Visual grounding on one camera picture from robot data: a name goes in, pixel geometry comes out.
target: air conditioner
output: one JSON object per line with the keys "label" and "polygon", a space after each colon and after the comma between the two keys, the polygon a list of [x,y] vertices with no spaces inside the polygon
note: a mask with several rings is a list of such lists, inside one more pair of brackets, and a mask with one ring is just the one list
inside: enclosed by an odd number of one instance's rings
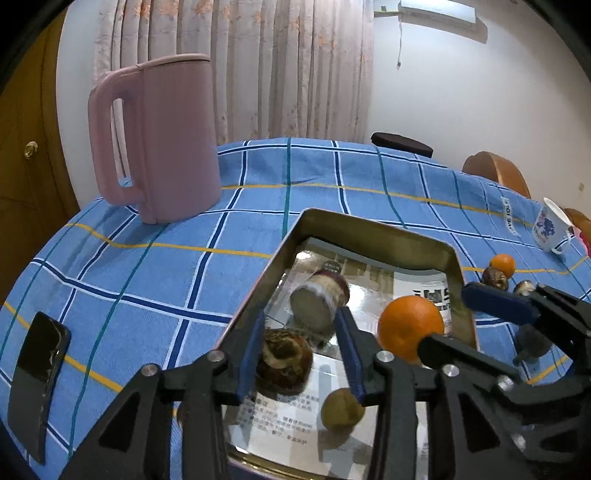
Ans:
{"label": "air conditioner", "polygon": [[400,0],[398,11],[433,20],[450,22],[458,27],[476,29],[476,10],[450,0]]}

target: black phone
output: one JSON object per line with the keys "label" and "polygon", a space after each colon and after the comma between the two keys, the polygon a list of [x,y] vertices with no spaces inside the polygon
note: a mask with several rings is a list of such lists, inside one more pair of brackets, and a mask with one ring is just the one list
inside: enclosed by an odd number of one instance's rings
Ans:
{"label": "black phone", "polygon": [[47,417],[70,331],[37,312],[18,355],[8,400],[8,426],[25,450],[45,464]]}

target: pink kettle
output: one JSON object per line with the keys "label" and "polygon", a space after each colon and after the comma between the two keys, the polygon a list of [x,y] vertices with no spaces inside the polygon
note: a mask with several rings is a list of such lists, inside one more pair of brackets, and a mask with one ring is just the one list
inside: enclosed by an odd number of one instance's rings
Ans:
{"label": "pink kettle", "polygon": [[[117,178],[111,106],[123,101],[132,186]],[[182,54],[104,74],[88,100],[90,147],[100,194],[112,205],[137,204],[145,223],[204,212],[222,193],[207,55]]]}

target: wooden door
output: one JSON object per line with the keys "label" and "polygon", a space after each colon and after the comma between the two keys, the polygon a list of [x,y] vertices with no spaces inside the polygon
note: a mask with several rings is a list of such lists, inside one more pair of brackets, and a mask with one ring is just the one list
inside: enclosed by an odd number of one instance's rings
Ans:
{"label": "wooden door", "polygon": [[[78,210],[57,128],[64,15],[39,35],[0,95],[0,304],[34,255]],[[29,142],[37,147],[27,158]]]}

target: white wall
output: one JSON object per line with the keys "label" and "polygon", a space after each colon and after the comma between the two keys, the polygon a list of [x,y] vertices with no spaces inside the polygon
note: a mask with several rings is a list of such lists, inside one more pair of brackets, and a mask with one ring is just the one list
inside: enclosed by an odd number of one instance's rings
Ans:
{"label": "white wall", "polygon": [[[375,18],[367,142],[376,131],[405,135],[459,170],[491,151],[518,166],[533,198],[591,216],[591,82],[558,34],[517,1],[463,0],[483,23],[473,38],[403,20],[399,69],[399,20]],[[375,10],[397,4],[375,0]]]}
{"label": "white wall", "polygon": [[76,0],[70,5],[57,54],[57,121],[70,181],[80,207],[99,195],[90,153],[87,105],[101,3]]}

